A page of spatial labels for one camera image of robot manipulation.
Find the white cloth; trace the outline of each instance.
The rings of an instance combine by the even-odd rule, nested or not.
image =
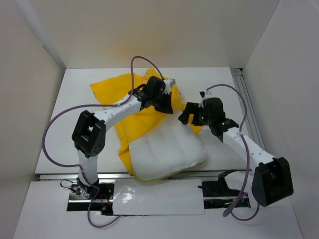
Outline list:
[[[129,144],[132,168],[143,181],[161,179],[202,163],[206,151],[188,125],[167,116],[146,135]]]

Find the yellow and white garment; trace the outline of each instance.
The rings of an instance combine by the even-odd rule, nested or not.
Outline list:
[[[148,69],[143,77],[134,74],[135,87],[145,84],[150,76],[160,78],[154,68]],[[131,81],[131,74],[123,74],[91,84],[91,89],[99,103],[113,104],[130,91]],[[178,121],[185,103],[176,85],[171,91],[173,115],[149,107],[115,125],[121,142],[119,157],[127,171],[138,180],[162,179],[206,159],[206,152],[196,137],[202,127]]]

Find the beige wall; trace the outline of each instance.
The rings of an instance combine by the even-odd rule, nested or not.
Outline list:
[[[19,18],[0,1],[0,238],[13,237],[62,72]]]
[[[319,8],[281,0],[246,67],[266,148],[291,163],[291,196],[306,239],[319,235]]]
[[[67,68],[242,68],[278,1],[31,0]]]

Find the yellow cloth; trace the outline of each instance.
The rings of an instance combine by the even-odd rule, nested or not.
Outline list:
[[[160,78],[160,75],[154,68],[148,69],[143,77],[134,74],[134,87],[136,88],[141,84],[145,84],[150,76],[156,76]],[[99,103],[113,104],[122,99],[123,96],[127,95],[127,93],[131,90],[131,83],[131,74],[123,74],[91,84],[91,89]],[[178,87],[176,85],[173,86],[171,92],[171,104],[173,110],[183,111],[186,104],[181,98]],[[119,157],[131,175],[134,175],[134,173],[132,170],[129,143],[150,132],[154,127],[163,121],[166,115],[167,114],[155,111],[154,107],[151,106],[138,112],[137,114],[126,117],[115,125],[121,142]],[[191,125],[191,128],[196,135],[202,129],[200,126],[193,125]]]

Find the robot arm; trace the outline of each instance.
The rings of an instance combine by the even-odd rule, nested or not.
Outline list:
[[[256,201],[263,207],[279,201],[293,194],[289,163],[283,157],[276,158],[260,148],[243,132],[239,125],[232,119],[227,119],[223,103],[219,98],[213,98],[209,91],[201,92],[202,102],[187,103],[184,112],[178,118],[187,124],[190,114],[194,114],[193,125],[207,125],[212,134],[221,142],[232,147],[244,160],[246,147],[251,158],[251,169],[254,173],[251,191]]]
[[[154,106],[158,112],[172,114],[170,89],[174,85],[174,79],[161,80],[152,76],[145,85],[134,89],[133,95],[126,104],[121,105],[130,95],[126,95],[115,103],[118,107],[108,107],[95,113],[83,111],[80,114],[72,139],[78,150],[79,164],[83,167],[83,171],[79,171],[77,183],[86,194],[92,197],[95,189],[90,184],[95,186],[99,184],[97,160],[98,154],[105,146],[106,132],[127,116],[149,106]]]

